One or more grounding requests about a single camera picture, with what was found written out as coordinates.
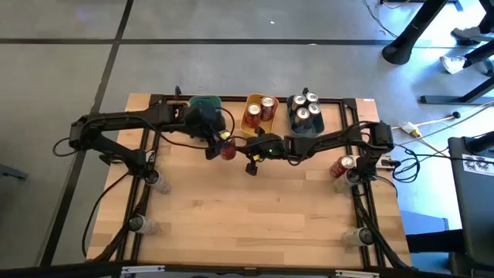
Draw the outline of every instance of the white shoe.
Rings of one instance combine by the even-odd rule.
[[[446,70],[448,70],[450,74],[455,74],[463,70],[463,66],[465,65],[466,62],[466,58],[464,56],[458,56],[458,57],[441,56],[439,59],[441,60],[442,66]]]
[[[494,39],[494,33],[482,34],[479,27],[467,29],[454,28],[452,33],[460,39],[471,39],[476,42],[490,42]]]

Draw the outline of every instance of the wooden tabletop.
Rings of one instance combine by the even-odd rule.
[[[150,94],[133,93],[127,110],[145,110],[149,99]],[[245,104],[224,102],[222,106],[235,118],[235,135],[242,135],[240,120]],[[321,110],[324,133],[342,128],[337,105],[323,104]],[[373,100],[358,99],[357,112],[360,120],[378,120]],[[225,120],[230,128],[228,115]],[[286,105],[281,103],[272,132],[282,137],[288,134],[286,121]],[[138,149],[141,135],[142,130],[121,131],[117,141]],[[185,134],[165,136],[175,142],[202,145]],[[159,222],[161,230],[143,237],[139,260],[213,266],[361,267],[358,248],[345,247],[341,242],[344,232],[357,227],[350,194],[335,193],[330,180],[329,167],[341,155],[342,147],[325,151],[297,167],[286,161],[266,160],[258,164],[258,174],[253,177],[245,173],[249,161],[243,154],[237,153],[232,161],[220,157],[207,161],[204,151],[161,140],[156,168],[172,189],[167,195],[151,191],[147,217]],[[106,186],[126,170],[124,165],[112,165]],[[378,174],[391,178],[384,170]],[[121,227],[131,180],[124,179],[102,200],[88,258],[100,254]],[[410,265],[395,191],[382,181],[372,182],[372,188],[381,233]],[[130,256],[133,236],[129,235],[125,258]],[[370,257],[376,265],[374,247],[370,247]]]

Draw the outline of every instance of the sticker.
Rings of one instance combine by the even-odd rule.
[[[463,170],[471,173],[494,176],[494,158],[479,157],[476,155],[462,154],[464,159],[473,159],[475,161],[462,161]]]

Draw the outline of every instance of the concrete floor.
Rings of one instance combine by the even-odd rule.
[[[420,8],[407,4],[389,10],[375,0],[368,2],[396,33]],[[112,39],[125,3],[4,0],[0,39]],[[483,65],[452,76],[438,62],[441,55],[468,52],[452,48],[449,32],[456,26],[475,25],[483,16],[476,1],[462,4],[464,12],[453,5],[445,7],[418,43],[435,48],[414,49],[404,66],[383,60],[382,46],[120,46],[101,111],[121,111],[129,93],[172,93],[175,85],[190,94],[274,96],[298,93],[307,86],[322,97],[374,98],[381,119],[392,125],[399,120],[419,123],[444,117],[468,107],[420,105],[418,96],[460,96],[486,80]],[[134,3],[123,37],[392,39],[380,30],[361,0],[140,0]],[[89,112],[110,47],[0,44],[0,163],[30,174],[25,182],[0,178],[0,268],[37,264],[72,160],[55,158],[51,147],[68,136],[70,122]],[[490,108],[430,142],[445,147],[448,137],[492,130],[486,126],[492,116]],[[422,131],[442,127],[436,124]],[[396,142],[406,140],[406,135],[395,133]],[[408,147],[431,152],[422,144]],[[393,155],[404,157],[401,150]],[[80,238],[106,173],[107,166],[97,154],[88,153],[54,263],[83,261]],[[452,228],[461,226],[449,161],[429,159],[416,182],[397,186],[402,210],[447,218]]]

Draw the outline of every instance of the plastic tray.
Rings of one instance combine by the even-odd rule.
[[[286,111],[287,111],[287,117],[288,117],[288,129],[290,129],[290,132],[294,137],[316,137],[319,135],[321,132],[324,131],[324,120],[323,120],[323,111],[321,110],[321,113],[317,115],[314,120],[312,127],[310,129],[292,129],[293,126],[293,121],[295,119],[295,114],[290,116],[290,112],[292,111],[292,102],[293,102],[293,96],[290,96],[286,99]]]
[[[220,99],[217,96],[195,96],[191,97],[191,99],[188,101],[191,105],[194,103],[209,103],[213,107],[219,108],[222,106],[222,99]]]
[[[267,96],[262,95],[260,93],[253,93],[249,97],[247,97],[247,101],[245,102],[244,114],[242,116],[242,122],[240,123],[240,130],[247,137],[257,136],[257,134],[255,134],[254,128],[249,127],[245,122],[245,114],[247,113],[247,107],[249,107],[249,105],[253,103],[261,105],[261,100],[263,97],[267,97]],[[276,110],[278,110],[278,105],[279,105],[279,101],[275,97],[272,98],[275,100],[275,113],[272,116],[271,120],[268,121],[261,120],[261,124],[259,125],[266,133],[271,132],[272,122],[275,120]]]

